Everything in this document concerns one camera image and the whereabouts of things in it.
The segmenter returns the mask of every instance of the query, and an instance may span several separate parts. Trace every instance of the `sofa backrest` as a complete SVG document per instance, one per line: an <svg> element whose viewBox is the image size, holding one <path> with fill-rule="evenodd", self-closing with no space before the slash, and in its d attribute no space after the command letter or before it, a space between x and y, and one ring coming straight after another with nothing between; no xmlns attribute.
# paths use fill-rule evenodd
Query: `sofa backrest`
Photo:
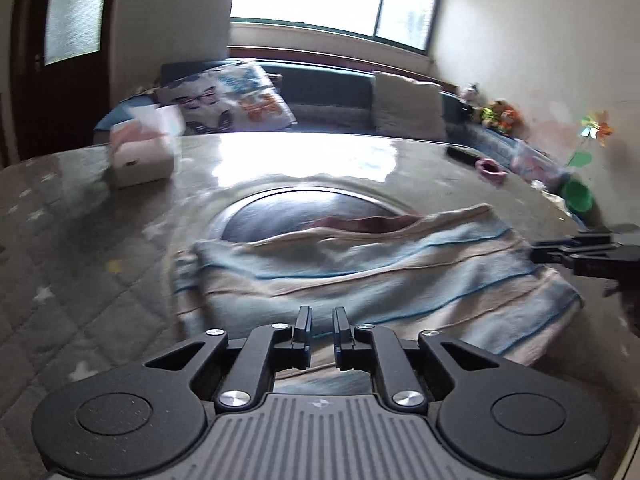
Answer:
<svg viewBox="0 0 640 480"><path fill-rule="evenodd" d="M160 84L236 60L166 64L160 69ZM293 61L258 59L257 62L267 73L282 74L280 95L289 104L371 109L372 73ZM447 92L440 94L445 122L462 123L465 112L460 99Z"/></svg>

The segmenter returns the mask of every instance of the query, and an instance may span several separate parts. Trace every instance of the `white wall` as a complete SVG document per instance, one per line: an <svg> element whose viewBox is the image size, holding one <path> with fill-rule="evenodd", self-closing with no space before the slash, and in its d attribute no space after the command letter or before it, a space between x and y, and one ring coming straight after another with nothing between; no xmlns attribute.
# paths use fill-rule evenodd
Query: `white wall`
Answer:
<svg viewBox="0 0 640 480"><path fill-rule="evenodd" d="M231 0L115 0L111 100L153 82L167 62L223 59Z"/></svg>
<svg viewBox="0 0 640 480"><path fill-rule="evenodd" d="M229 45L296 48L382 63L428 74L431 60L402 48L312 28L264 23L231 23Z"/></svg>
<svg viewBox="0 0 640 480"><path fill-rule="evenodd" d="M616 133L580 172L608 221L640 224L640 0L442 0L440 8L433 75L479 82L488 97L519 106L541 148L566 156L580 118L609 111Z"/></svg>
<svg viewBox="0 0 640 480"><path fill-rule="evenodd" d="M11 17L14 0L0 0L0 93L2 94L2 127L11 162L18 161L15 147L14 119L11 110L11 80L9 72L11 52Z"/></svg>

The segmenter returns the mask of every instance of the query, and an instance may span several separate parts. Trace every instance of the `yellow spot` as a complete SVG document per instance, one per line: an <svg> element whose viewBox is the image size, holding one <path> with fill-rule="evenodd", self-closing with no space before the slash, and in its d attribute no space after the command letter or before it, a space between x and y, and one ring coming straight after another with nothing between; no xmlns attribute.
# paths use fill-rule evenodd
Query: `yellow spot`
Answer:
<svg viewBox="0 0 640 480"><path fill-rule="evenodd" d="M109 260L105 265L107 272L120 274L122 272L122 262L120 260Z"/></svg>

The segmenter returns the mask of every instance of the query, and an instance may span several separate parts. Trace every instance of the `triangular cutout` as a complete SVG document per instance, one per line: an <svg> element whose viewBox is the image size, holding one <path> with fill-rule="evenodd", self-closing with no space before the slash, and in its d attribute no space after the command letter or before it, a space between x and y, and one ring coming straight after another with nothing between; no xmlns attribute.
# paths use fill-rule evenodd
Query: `triangular cutout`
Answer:
<svg viewBox="0 0 640 480"><path fill-rule="evenodd" d="M496 363L489 361L489 359L485 359L453 343L442 343L442 347L453 357L458 366L467 372L498 367Z"/></svg>
<svg viewBox="0 0 640 480"><path fill-rule="evenodd" d="M162 370L177 372L178 370L182 370L203 346L203 342L183 346L169 354L160 356L153 361L145 363L145 366L148 368L160 368Z"/></svg>

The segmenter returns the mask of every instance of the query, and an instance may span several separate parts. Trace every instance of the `butterfly pillow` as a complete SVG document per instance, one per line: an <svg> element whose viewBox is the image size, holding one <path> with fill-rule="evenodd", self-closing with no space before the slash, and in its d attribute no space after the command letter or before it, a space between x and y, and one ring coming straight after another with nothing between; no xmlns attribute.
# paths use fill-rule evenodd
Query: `butterfly pillow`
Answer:
<svg viewBox="0 0 640 480"><path fill-rule="evenodd" d="M263 68L252 59L211 68L156 89L163 105L180 107L198 134L272 132L296 123Z"/></svg>

